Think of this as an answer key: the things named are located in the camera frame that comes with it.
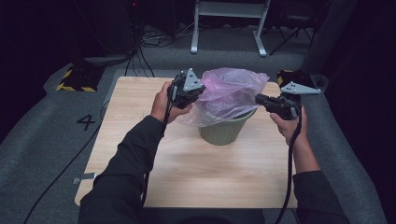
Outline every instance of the plastic bag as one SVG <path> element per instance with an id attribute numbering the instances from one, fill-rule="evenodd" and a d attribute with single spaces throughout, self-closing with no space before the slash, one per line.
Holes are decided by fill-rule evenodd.
<path id="1" fill-rule="evenodd" d="M 219 68 L 206 71 L 201 83 L 206 86 L 191 111 L 176 121 L 185 125 L 205 127 L 234 119 L 259 107 L 254 97 L 261 93 L 269 77 L 246 69 Z"/>

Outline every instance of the wooden tabletop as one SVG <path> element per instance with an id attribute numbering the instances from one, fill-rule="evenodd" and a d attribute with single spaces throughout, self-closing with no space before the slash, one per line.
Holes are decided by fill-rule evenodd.
<path id="1" fill-rule="evenodd" d="M 151 111 L 155 94 L 172 78 L 120 77 L 85 174 L 101 174 L 117 144 Z M 268 82 L 263 91 L 278 96 Z M 260 106 L 230 145 L 207 143 L 198 128 L 168 125 L 150 173 L 146 207 L 280 208 L 287 188 L 288 146 Z M 92 189 L 82 180 L 75 202 Z M 291 194 L 289 207 L 297 201 Z"/>

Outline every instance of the gray floor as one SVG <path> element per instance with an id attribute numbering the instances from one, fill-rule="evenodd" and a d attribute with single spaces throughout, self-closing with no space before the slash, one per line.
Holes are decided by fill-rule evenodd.
<path id="1" fill-rule="evenodd" d="M 206 70 L 234 67 L 264 72 L 270 81 L 276 81 L 278 70 L 300 67 L 309 46 L 303 33 L 273 56 L 262 58 L 253 40 L 253 28 L 205 30 L 200 34 L 197 54 L 190 54 L 190 35 L 166 48 L 143 48 L 143 53 L 156 77 L 173 77 L 176 71 L 190 67 L 198 76 Z M 271 30 L 262 40 L 267 50 L 273 49 L 281 42 L 281 35 Z M 135 57 L 127 76 L 144 76 L 144 72 L 150 76 L 141 62 L 143 67 Z M 22 223 L 44 189 L 90 139 L 99 126 L 100 111 L 114 88 L 114 80 L 123 76 L 126 63 L 106 69 L 98 92 L 56 91 L 68 67 L 66 64 L 49 78 L 44 86 L 47 96 L 18 122 L 0 146 L 0 223 Z M 304 96 L 303 103 L 312 146 L 350 223 L 386 223 L 375 187 L 334 120 L 325 96 Z M 84 131 L 77 120 L 89 114 L 95 123 Z M 43 197 L 28 223 L 77 222 L 74 198 L 78 185 L 73 185 L 72 179 L 83 174 L 93 143 L 94 138 Z M 263 213 L 267 223 L 273 223 L 278 209 L 264 209 Z M 282 223 L 296 223 L 290 211 Z"/>

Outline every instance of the person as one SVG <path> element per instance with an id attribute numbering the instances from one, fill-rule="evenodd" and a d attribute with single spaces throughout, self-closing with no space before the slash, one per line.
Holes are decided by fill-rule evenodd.
<path id="1" fill-rule="evenodd" d="M 165 82 L 155 96 L 151 113 L 137 123 L 118 145 L 116 155 L 107 168 L 95 178 L 92 190 L 80 202 L 78 223 L 142 223 L 142 199 L 145 174 L 153 168 L 158 145 L 163 137 L 163 121 L 168 102 Z M 191 105 L 184 109 L 172 107 L 169 122 L 187 114 Z M 286 143 L 297 126 L 298 120 L 283 120 L 277 114 L 270 118 L 278 126 Z M 348 223 L 338 198 L 312 151 L 307 137 L 307 116 L 302 108 L 302 129 L 294 143 L 293 155 L 296 175 L 293 177 L 294 194 L 298 201 L 296 209 L 300 223 Z M 199 218 L 189 218 L 182 223 L 215 223 Z M 232 223 L 217 220 L 216 223 Z"/>

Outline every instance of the black sleeve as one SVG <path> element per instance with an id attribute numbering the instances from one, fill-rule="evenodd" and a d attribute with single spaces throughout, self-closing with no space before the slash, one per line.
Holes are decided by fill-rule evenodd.
<path id="1" fill-rule="evenodd" d="M 81 199 L 78 223 L 139 223 L 144 174 L 152 170 L 162 126 L 147 116 L 125 135 L 91 192 Z"/>
<path id="2" fill-rule="evenodd" d="M 297 216 L 301 223 L 347 224 L 347 216 L 326 176 L 321 171 L 293 177 Z"/>

